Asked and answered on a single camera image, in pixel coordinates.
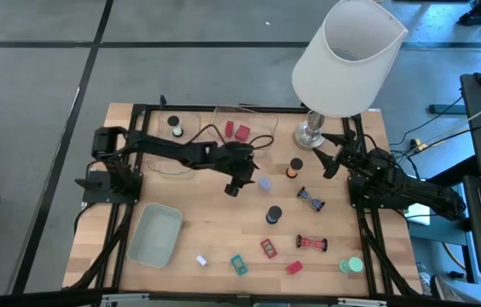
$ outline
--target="small toy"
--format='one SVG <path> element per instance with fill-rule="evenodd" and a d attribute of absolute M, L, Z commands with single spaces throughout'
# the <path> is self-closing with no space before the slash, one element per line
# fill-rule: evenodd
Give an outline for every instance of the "small toy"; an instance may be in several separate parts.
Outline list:
<path fill-rule="evenodd" d="M 180 119 L 176 115 L 170 116 L 166 122 L 172 127 L 172 135 L 175 137 L 183 136 L 183 129 L 180 126 Z"/>
<path fill-rule="evenodd" d="M 260 177 L 258 180 L 259 187 L 265 191 L 271 190 L 271 181 L 267 177 Z"/>
<path fill-rule="evenodd" d="M 197 256 L 197 261 L 199 261 L 200 265 L 206 266 L 206 260 L 201 256 Z"/>
<path fill-rule="evenodd" d="M 361 272 L 363 269 L 363 262 L 358 257 L 351 257 L 350 259 L 343 259 L 339 261 L 339 268 L 343 273 Z"/>
<path fill-rule="evenodd" d="M 265 239 L 259 243 L 261 247 L 264 249 L 265 254 L 269 259 L 273 258 L 274 256 L 278 255 L 278 252 L 276 251 L 275 247 L 273 246 L 273 243 L 271 243 L 271 240 Z"/>
<path fill-rule="evenodd" d="M 297 248 L 300 248 L 301 246 L 302 247 L 308 247 L 308 246 L 311 246 L 311 245 L 312 245 L 312 243 L 310 242 L 309 238 L 304 238 L 301 235 L 298 235 L 295 238 L 295 246 Z"/>
<path fill-rule="evenodd" d="M 228 120 L 227 123 L 225 124 L 225 136 L 226 137 L 232 137 L 234 130 L 235 130 L 235 123 Z"/>
<path fill-rule="evenodd" d="M 303 268 L 303 265 L 298 261 L 294 262 L 293 264 L 288 265 L 287 269 L 291 275 L 296 274 Z"/>
<path fill-rule="evenodd" d="M 267 223 L 274 224 L 278 222 L 278 219 L 281 218 L 281 216 L 282 209 L 279 206 L 271 206 L 267 212 L 267 215 L 265 216 L 265 219 L 267 220 Z"/>
<path fill-rule="evenodd" d="M 246 127 L 245 125 L 240 125 L 239 129 L 235 133 L 235 139 L 244 142 L 248 138 L 249 134 L 250 128 Z"/>
<path fill-rule="evenodd" d="M 303 167 L 303 161 L 300 158 L 293 158 L 290 161 L 290 167 L 286 169 L 286 176 L 294 179 L 298 176 L 298 171 Z"/>
<path fill-rule="evenodd" d="M 242 260 L 241 255 L 236 255 L 233 258 L 231 258 L 231 264 L 233 264 L 233 267 L 235 268 L 235 271 L 239 276 L 243 276 L 248 272 L 248 268 L 246 267 L 246 264 Z"/>
<path fill-rule="evenodd" d="M 310 197 L 309 192 L 305 191 L 305 187 L 302 187 L 298 192 L 298 197 L 301 197 L 304 200 L 310 200 L 310 206 L 316 210 L 316 212 L 320 212 L 324 205 L 326 205 L 325 201 L 313 199 Z"/>
<path fill-rule="evenodd" d="M 314 241 L 314 247 L 317 249 L 321 249 L 323 252 L 327 251 L 327 239 L 324 238 L 320 241 L 315 240 Z"/>

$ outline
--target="lamp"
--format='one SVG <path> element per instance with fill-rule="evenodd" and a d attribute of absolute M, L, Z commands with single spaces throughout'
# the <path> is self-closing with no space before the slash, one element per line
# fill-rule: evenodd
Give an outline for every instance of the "lamp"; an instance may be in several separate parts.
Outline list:
<path fill-rule="evenodd" d="M 372 0 L 341 0 L 332 7 L 292 73 L 296 95 L 311 110 L 294 132 L 302 148 L 322 144 L 324 116 L 349 117 L 369 108 L 407 33 Z"/>

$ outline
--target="white cable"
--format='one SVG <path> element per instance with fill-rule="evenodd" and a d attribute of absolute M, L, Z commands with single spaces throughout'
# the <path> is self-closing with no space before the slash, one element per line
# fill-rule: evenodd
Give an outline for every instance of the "white cable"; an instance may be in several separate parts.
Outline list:
<path fill-rule="evenodd" d="M 462 126 L 462 125 L 465 125 L 467 122 L 469 122 L 469 121 L 472 120 L 472 119 L 477 118 L 477 116 L 479 116 L 479 115 L 481 115 L 481 111 L 479 111 L 478 113 L 474 114 L 472 117 L 470 117 L 469 119 L 465 120 L 464 122 L 456 125 L 455 127 L 453 127 L 453 128 L 451 128 L 451 129 L 449 129 L 449 130 L 447 130 L 447 131 L 445 131 L 445 132 L 442 132 L 442 133 L 440 133 L 440 134 L 438 134 L 438 135 L 435 135 L 435 136 L 429 138 L 428 140 L 424 141 L 423 144 L 427 144 L 429 141 L 437 138 L 438 136 L 442 136 L 442 135 L 444 135 L 444 134 L 446 134 L 446 133 L 448 133 L 448 132 L 451 132 L 452 130 L 455 130 L 456 128 L 458 128 L 458 127 L 460 127 L 460 126 Z"/>

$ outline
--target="pink block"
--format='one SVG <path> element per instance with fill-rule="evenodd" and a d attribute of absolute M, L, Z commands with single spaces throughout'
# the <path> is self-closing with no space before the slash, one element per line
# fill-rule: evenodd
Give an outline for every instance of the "pink block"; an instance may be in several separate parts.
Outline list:
<path fill-rule="evenodd" d="M 232 121 L 228 120 L 227 124 L 225 124 L 225 136 L 232 137 L 234 129 L 235 129 L 235 124 Z"/>
<path fill-rule="evenodd" d="M 293 264 L 288 265 L 288 272 L 291 275 L 296 274 L 303 268 L 303 265 L 298 261 L 294 262 Z"/>
<path fill-rule="evenodd" d="M 244 125 L 240 125 L 239 129 L 237 130 L 237 133 L 235 133 L 235 139 L 244 142 L 248 138 L 249 134 L 250 134 L 250 128 Z"/>

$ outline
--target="red toy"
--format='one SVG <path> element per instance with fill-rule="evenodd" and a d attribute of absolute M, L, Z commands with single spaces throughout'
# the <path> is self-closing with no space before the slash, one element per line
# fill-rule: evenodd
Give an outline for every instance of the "red toy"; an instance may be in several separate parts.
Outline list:
<path fill-rule="evenodd" d="M 298 273 L 303 268 L 303 265 L 298 260 L 293 264 L 288 265 L 287 268 L 288 268 L 288 272 L 290 272 L 290 274 L 293 275 Z"/>
<path fill-rule="evenodd" d="M 315 248 L 320 249 L 323 252 L 327 251 L 327 239 L 324 238 L 321 241 L 315 240 Z"/>
<path fill-rule="evenodd" d="M 232 137 L 234 129 L 235 129 L 235 124 L 232 121 L 228 120 L 227 124 L 225 124 L 225 136 Z"/>
<path fill-rule="evenodd" d="M 302 247 L 308 247 L 308 246 L 311 246 L 311 245 L 312 245 L 312 242 L 310 242 L 309 238 L 304 238 L 301 235 L 298 235 L 295 238 L 295 246 L 297 248 L 300 248 L 301 246 Z"/>
<path fill-rule="evenodd" d="M 278 255 L 278 252 L 276 251 L 275 247 L 273 246 L 273 243 L 271 243 L 271 240 L 265 239 L 261 241 L 261 247 L 264 249 L 265 254 L 269 259 L 273 258 L 274 256 Z"/>
<path fill-rule="evenodd" d="M 248 135 L 250 134 L 250 128 L 246 127 L 245 125 L 240 125 L 237 133 L 235 133 L 235 139 L 239 141 L 246 141 Z"/>

